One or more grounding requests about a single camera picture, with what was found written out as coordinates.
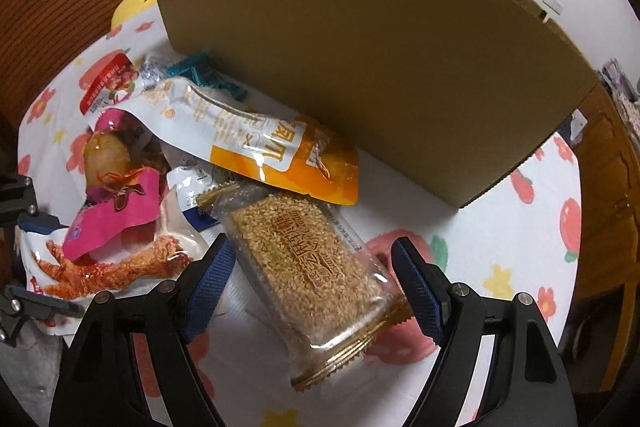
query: orange snack bag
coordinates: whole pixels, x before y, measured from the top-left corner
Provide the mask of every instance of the orange snack bag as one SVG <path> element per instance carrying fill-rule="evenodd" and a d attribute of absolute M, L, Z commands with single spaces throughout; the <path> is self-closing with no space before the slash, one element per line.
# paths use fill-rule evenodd
<path fill-rule="evenodd" d="M 358 152 L 308 116 L 236 109 L 177 76 L 118 104 L 177 148 L 274 187 L 337 204 L 358 199 Z"/>

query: floral tablecloth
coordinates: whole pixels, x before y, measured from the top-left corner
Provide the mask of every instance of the floral tablecloth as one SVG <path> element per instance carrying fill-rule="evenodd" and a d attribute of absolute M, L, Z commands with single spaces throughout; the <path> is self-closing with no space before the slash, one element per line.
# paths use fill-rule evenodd
<path fill-rule="evenodd" d="M 41 209 L 68 225 L 84 200 L 82 147 L 88 130 L 78 103 L 117 51 L 135 64 L 173 52 L 157 7 L 118 26 L 73 60 L 34 101 L 20 126 L 18 169 L 33 178 Z M 258 92 L 248 104 L 290 117 Z M 557 134 L 474 203 L 456 210 L 366 152 L 360 154 L 360 200 L 344 208 L 351 226 L 379 256 L 408 235 L 450 280 L 511 299 L 534 296 L 556 343 L 574 289 L 580 246 L 577 159 Z M 210 230 L 210 241 L 216 230 Z M 289 384 L 284 345 L 236 265 L 226 288 L 229 308 L 190 345 L 200 376 L 229 427 L 400 426 L 433 367 L 436 347 L 410 321 L 384 331 L 366 354 L 305 393 Z M 144 339 L 139 366 L 154 417 L 170 425 Z M 492 340 L 485 338 L 460 423 L 476 413 Z"/>

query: black bracket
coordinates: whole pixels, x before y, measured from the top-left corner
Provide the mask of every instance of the black bracket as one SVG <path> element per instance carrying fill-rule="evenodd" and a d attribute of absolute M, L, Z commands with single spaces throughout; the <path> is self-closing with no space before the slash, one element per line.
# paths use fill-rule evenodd
<path fill-rule="evenodd" d="M 494 353 L 478 417 L 468 425 L 577 426 L 561 360 L 531 296 L 521 293 L 513 301 L 482 298 L 464 283 L 451 284 L 440 269 L 422 260 L 408 239 L 402 241 L 415 273 L 428 283 L 431 299 L 440 306 L 442 328 L 435 366 L 404 427 L 454 427 L 483 335 L 495 335 Z M 177 282 L 163 281 L 146 296 L 95 296 L 62 367 L 50 427 L 161 425 L 146 406 L 131 341 L 134 332 L 146 334 L 173 425 L 225 427 L 193 367 L 185 334 L 185 303 L 224 242 L 221 234 Z M 399 279 L 405 287 L 400 274 Z M 406 287 L 405 292 L 416 311 L 420 302 L 415 292 Z"/>
<path fill-rule="evenodd" d="M 39 295 L 20 286 L 7 285 L 0 294 L 0 343 L 15 347 L 20 328 L 29 319 L 48 321 L 54 315 L 82 317 L 84 308 L 76 303 Z"/>
<path fill-rule="evenodd" d="M 20 174 L 0 173 L 0 227 L 12 227 L 20 214 L 35 216 L 38 213 L 33 181 Z"/>

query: brown cardboard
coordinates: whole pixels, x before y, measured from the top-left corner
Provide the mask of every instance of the brown cardboard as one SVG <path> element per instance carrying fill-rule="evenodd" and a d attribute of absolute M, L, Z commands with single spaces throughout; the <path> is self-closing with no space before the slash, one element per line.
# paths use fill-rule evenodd
<path fill-rule="evenodd" d="M 530 155 L 596 82 L 532 0 L 158 4 L 176 50 L 206 51 L 455 206 Z"/>

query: fried chicken feet image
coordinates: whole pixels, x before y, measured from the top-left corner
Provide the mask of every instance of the fried chicken feet image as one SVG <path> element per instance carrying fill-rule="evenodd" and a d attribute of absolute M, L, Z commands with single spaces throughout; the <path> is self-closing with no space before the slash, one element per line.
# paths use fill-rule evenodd
<path fill-rule="evenodd" d="M 143 276 L 171 279 L 182 273 L 193 261 L 175 237 L 163 235 L 153 245 L 139 251 L 119 263 L 72 263 L 65 258 L 60 245 L 47 241 L 47 250 L 58 261 L 51 264 L 31 256 L 38 267 L 58 284 L 44 287 L 46 294 L 61 299 L 72 300 L 98 293 L 101 290 L 120 290 Z"/>

